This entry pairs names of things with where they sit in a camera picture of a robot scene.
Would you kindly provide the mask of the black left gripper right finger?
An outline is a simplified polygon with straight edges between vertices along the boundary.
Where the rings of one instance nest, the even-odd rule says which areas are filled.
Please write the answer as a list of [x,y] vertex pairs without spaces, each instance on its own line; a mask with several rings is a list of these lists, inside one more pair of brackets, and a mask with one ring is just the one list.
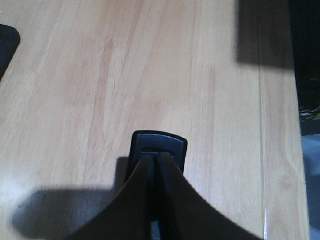
[[257,240],[204,200],[168,153],[157,156],[158,221],[164,240]]

